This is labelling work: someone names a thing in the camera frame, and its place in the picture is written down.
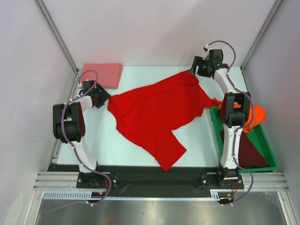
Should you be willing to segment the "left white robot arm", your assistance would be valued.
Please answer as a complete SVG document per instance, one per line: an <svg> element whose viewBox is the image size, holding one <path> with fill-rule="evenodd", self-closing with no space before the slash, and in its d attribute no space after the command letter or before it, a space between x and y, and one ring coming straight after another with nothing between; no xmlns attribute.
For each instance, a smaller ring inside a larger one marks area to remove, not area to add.
<svg viewBox="0 0 300 225"><path fill-rule="evenodd" d="M80 83L80 87L77 97L65 104L53 105L52 130L57 140L70 146L79 171L89 173L88 184L97 188L103 183L103 175L96 172L98 163L84 139L86 126L83 113L93 107L102 107L111 95L96 81L86 80Z"/></svg>

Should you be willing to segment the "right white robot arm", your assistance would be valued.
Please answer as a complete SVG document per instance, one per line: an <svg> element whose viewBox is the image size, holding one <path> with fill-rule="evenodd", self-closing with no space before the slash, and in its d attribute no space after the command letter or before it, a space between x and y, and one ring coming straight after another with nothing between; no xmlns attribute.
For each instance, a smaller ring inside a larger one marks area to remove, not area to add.
<svg viewBox="0 0 300 225"><path fill-rule="evenodd" d="M190 74L213 78L224 93L219 114L224 127L224 143L216 182L221 188L227 188L239 179L240 137L249 118L251 96L248 92L241 91L231 79L230 67L223 63L221 49L206 46L204 51L205 56L194 57Z"/></svg>

